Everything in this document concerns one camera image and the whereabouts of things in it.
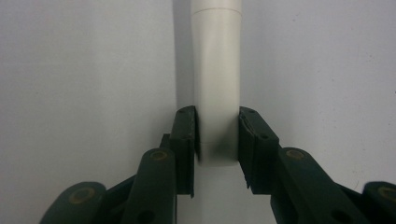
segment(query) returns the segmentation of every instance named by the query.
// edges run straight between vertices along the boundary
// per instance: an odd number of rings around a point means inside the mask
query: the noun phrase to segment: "white pipe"
[[[202,165],[237,164],[241,0],[191,0]]]

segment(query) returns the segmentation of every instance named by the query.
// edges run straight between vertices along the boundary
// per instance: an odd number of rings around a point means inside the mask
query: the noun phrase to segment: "white background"
[[[334,181],[396,183],[396,2],[243,1],[241,105]],[[0,2],[0,223],[108,188],[192,105],[188,0]],[[196,166],[178,223],[275,223],[239,166]]]

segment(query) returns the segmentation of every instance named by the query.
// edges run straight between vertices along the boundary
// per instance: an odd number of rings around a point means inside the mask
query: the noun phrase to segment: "white cylinder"
[[[237,164],[241,0],[191,0],[202,165]]]

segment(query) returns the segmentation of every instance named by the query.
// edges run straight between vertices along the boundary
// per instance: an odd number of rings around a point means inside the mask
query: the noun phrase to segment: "white wall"
[[[243,2],[242,105],[334,181],[396,183],[396,3]],[[0,223],[67,187],[108,188],[192,104],[190,3],[0,2]],[[275,223],[238,166],[196,166],[178,223]]]

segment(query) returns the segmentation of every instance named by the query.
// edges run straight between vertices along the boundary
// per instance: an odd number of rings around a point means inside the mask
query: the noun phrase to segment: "white tube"
[[[199,161],[237,164],[241,0],[191,0],[191,25]]]

